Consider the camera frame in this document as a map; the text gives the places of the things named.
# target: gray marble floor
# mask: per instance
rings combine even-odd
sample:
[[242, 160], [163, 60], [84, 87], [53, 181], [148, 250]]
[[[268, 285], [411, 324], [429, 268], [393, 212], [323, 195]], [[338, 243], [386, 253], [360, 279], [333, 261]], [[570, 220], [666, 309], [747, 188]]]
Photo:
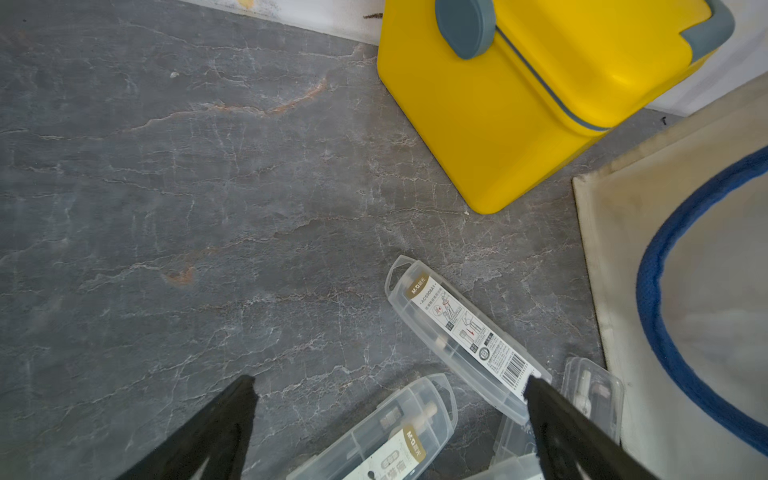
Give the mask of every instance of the gray marble floor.
[[[556, 383], [602, 362], [570, 179], [662, 114], [482, 217], [374, 47], [172, 0], [4, 2], [0, 45], [1, 477], [113, 478], [248, 373], [244, 478], [282, 478], [445, 370], [383, 295], [400, 253]], [[500, 414], [450, 378], [458, 430], [424, 478], [492, 455]]]

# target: brand logo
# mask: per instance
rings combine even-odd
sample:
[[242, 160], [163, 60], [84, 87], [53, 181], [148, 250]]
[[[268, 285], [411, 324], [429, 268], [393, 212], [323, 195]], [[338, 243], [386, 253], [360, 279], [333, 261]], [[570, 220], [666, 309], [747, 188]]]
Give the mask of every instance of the brand logo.
[[419, 463], [423, 462], [424, 458], [427, 458], [427, 454], [424, 451], [424, 446], [419, 440], [419, 436], [416, 435], [416, 432], [413, 429], [413, 425], [406, 425], [405, 428], [402, 429], [402, 433], [406, 438], [406, 445], [408, 446], [411, 455], [413, 455], [413, 458]]
[[419, 293], [424, 289], [424, 285], [427, 284], [428, 280], [429, 275], [423, 273], [419, 278], [416, 279], [415, 282], [411, 283], [411, 286], [408, 287], [408, 291], [406, 291], [406, 296], [409, 298], [409, 300], [413, 300], [413, 297], [419, 295]]

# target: product label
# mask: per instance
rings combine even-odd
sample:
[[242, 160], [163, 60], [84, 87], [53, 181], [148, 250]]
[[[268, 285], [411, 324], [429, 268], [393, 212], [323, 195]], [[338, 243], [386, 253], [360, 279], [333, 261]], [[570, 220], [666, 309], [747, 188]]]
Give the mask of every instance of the product label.
[[528, 377], [541, 372], [508, 343], [494, 334], [474, 313], [467, 310], [448, 290], [424, 273], [406, 291], [429, 318], [442, 327], [520, 400]]
[[344, 480], [403, 480], [427, 458], [416, 430], [406, 425]]

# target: yellow container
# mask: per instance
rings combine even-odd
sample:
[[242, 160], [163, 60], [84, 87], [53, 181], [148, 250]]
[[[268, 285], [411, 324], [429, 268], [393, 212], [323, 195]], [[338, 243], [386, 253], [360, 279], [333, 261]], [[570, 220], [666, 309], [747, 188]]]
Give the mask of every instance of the yellow container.
[[720, 0], [387, 0], [379, 76], [467, 204], [493, 214], [732, 32]]

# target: plastic packaging box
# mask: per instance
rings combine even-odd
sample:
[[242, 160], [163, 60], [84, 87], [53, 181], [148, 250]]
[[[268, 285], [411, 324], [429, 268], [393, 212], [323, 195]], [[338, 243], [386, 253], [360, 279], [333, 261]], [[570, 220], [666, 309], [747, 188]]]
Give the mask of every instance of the plastic packaging box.
[[544, 480], [541, 466], [535, 453], [522, 457], [507, 458], [465, 480]]
[[510, 457], [522, 457], [536, 453], [536, 437], [530, 422], [525, 425], [513, 422], [507, 417], [502, 419], [496, 441], [493, 443], [496, 455], [491, 459], [491, 465], [503, 462]]
[[[560, 393], [606, 435], [619, 443], [624, 384], [618, 377], [589, 359], [571, 357], [565, 363]], [[531, 424], [519, 425], [504, 418], [493, 449], [496, 455], [491, 465], [509, 457], [536, 452], [536, 438]]]
[[[409, 264], [390, 290], [395, 269]], [[384, 291], [402, 320], [451, 370], [504, 415], [525, 424], [522, 393], [528, 378], [551, 382], [552, 375], [520, 343], [421, 261], [398, 257]]]
[[[453, 435], [456, 415], [456, 399], [445, 374], [422, 377], [393, 393], [286, 480], [367, 480], [369, 471], [375, 478], [413, 480]], [[398, 446], [401, 438], [411, 439], [415, 449]]]
[[600, 430], [619, 443], [624, 384], [597, 363], [573, 357], [565, 363], [560, 393]]

